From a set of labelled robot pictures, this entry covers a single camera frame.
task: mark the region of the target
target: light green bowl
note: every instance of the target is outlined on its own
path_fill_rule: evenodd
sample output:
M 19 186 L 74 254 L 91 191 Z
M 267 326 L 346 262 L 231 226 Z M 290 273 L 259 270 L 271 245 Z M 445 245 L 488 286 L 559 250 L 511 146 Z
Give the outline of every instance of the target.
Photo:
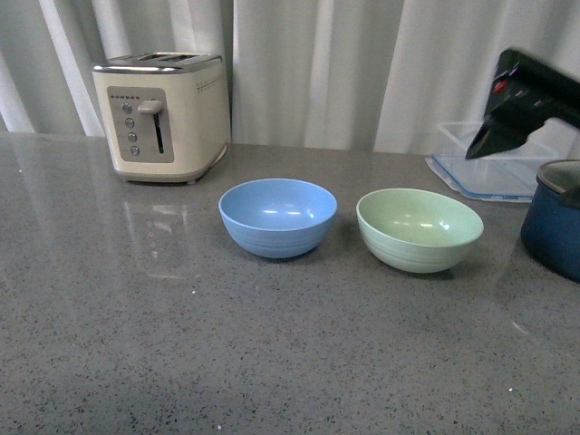
M 449 269 L 483 233 L 483 222 L 455 199 L 413 188 L 387 188 L 356 205 L 362 240 L 389 266 L 412 273 Z

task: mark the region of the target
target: toaster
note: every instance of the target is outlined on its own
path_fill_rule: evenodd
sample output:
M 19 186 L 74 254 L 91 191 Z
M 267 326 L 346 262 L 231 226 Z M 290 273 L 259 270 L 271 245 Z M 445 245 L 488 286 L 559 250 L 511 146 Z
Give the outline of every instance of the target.
M 145 53 L 92 67 L 113 168 L 128 181 L 194 182 L 230 142 L 221 56 Z

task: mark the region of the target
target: red button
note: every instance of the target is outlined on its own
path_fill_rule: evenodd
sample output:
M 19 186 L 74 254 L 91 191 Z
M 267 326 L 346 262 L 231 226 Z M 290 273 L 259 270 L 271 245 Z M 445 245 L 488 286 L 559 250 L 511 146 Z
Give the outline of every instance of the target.
M 506 87 L 508 84 L 508 79 L 502 80 L 501 82 L 497 82 L 496 85 L 493 87 L 493 93 L 498 93 L 502 89 Z

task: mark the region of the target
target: bowl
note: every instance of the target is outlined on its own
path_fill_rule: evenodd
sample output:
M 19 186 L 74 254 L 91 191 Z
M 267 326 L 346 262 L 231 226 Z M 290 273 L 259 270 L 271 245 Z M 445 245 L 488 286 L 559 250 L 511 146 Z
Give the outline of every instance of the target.
M 268 258 L 300 256 L 317 247 L 336 213 L 326 189 L 299 179 L 257 179 L 224 193 L 219 212 L 230 236 Z
M 387 188 L 356 205 L 362 240 L 389 266 L 412 273 L 448 269 L 483 233 L 479 215 L 455 199 L 413 188 Z

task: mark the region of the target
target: bowl rim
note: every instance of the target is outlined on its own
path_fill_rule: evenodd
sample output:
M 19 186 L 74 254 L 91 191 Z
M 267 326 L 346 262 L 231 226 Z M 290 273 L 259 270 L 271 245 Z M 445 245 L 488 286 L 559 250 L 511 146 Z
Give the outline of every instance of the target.
M 375 195 L 378 194 L 380 192 L 384 192 L 384 191 L 412 191 L 412 192 L 421 192 L 421 193 L 427 193 L 429 195 L 432 195 L 434 197 L 441 197 L 444 198 L 445 200 L 450 200 L 456 204 L 459 204 L 461 207 L 466 208 L 475 218 L 478 219 L 479 222 L 479 232 L 472 238 L 466 240 L 465 242 L 462 243 L 453 243 L 453 244 L 447 244 L 447 245 L 429 245 L 429 244 L 425 244 L 425 243 L 416 243 L 416 242 L 410 242 L 408 240 L 404 240 L 402 238 L 397 238 L 397 237 L 393 237 L 389 234 L 383 233 L 382 231 L 378 230 L 377 228 L 375 228 L 373 225 L 371 225 L 361 214 L 361 210 L 360 210 L 360 205 L 361 203 L 370 195 Z M 356 203 L 356 216 L 362 221 L 364 222 L 364 224 L 374 233 L 383 236 L 383 237 L 387 237 L 390 240 L 395 240 L 397 242 L 402 242 L 402 243 L 406 243 L 408 245 L 411 246 L 415 246 L 415 247 L 429 247 L 429 248 L 439 248 L 439 247 L 464 247 L 465 245 L 468 245 L 470 243 L 473 243 L 474 241 L 476 241 L 478 238 L 481 237 L 481 235 L 483 234 L 483 231 L 485 229 L 485 226 L 483 224 L 483 220 L 481 219 L 481 216 L 478 214 L 478 212 L 476 212 L 473 208 L 463 204 L 460 201 L 457 201 L 454 198 L 448 197 L 446 195 L 441 195 L 440 193 L 436 193 L 436 192 L 432 192 L 430 190 L 423 190 L 420 188 L 381 188 L 378 190 L 374 190 L 372 192 L 367 193 L 366 195 L 364 195 L 362 198 L 360 198 L 358 200 L 358 202 Z
M 332 212 L 328 215 L 327 218 L 321 220 L 320 222 L 316 222 L 316 223 L 314 223 L 312 225 L 306 225 L 306 226 L 303 226 L 303 227 L 296 227 L 296 228 L 274 229 L 274 228 L 254 227 L 254 226 L 251 226 L 251 225 L 248 225 L 248 224 L 244 224 L 244 223 L 242 223 L 242 222 L 240 222 L 238 220 L 233 219 L 232 217 L 230 217 L 224 211 L 224 209 L 222 208 L 222 201 L 223 201 L 223 199 L 226 197 L 226 195 L 229 192 L 231 192 L 233 190 L 236 190 L 236 189 L 239 189 L 242 186 L 245 186 L 247 184 L 262 183 L 262 182 L 265 182 L 265 181 L 292 181 L 292 182 L 297 182 L 297 183 L 300 183 L 300 184 L 307 184 L 307 185 L 310 185 L 310 186 L 312 186 L 312 187 L 314 187 L 316 189 L 320 189 L 323 193 L 325 193 L 326 195 L 328 195 L 330 197 L 330 199 L 333 201 L 333 209 L 332 209 Z M 272 232 L 272 233 L 288 233 L 288 232 L 291 232 L 291 231 L 301 231 L 301 230 L 308 229 L 308 228 L 312 228 L 312 227 L 318 227 L 319 225 L 322 225 L 323 223 L 328 222 L 329 220 L 331 220 L 332 218 L 334 218 L 334 215 L 336 214 L 336 211 L 338 209 L 338 201 L 336 201 L 336 197 L 328 189 L 323 188 L 322 186 L 319 186 L 318 184 L 312 183 L 310 181 L 305 181 L 303 179 L 269 178 L 269 179 L 251 179 L 251 180 L 246 181 L 244 183 L 237 184 L 237 185 L 235 185 L 232 188 L 229 188 L 220 197 L 219 202 L 217 203 L 217 207 L 219 208 L 219 213 L 221 214 L 221 216 L 223 218 L 226 218 L 228 221 L 230 221 L 230 222 L 232 222 L 232 223 L 234 223 L 236 225 L 239 225 L 241 227 L 244 227 L 244 228 L 247 228 L 247 229 L 255 229 L 255 230 L 258 230 L 258 231 L 268 231 L 268 232 Z

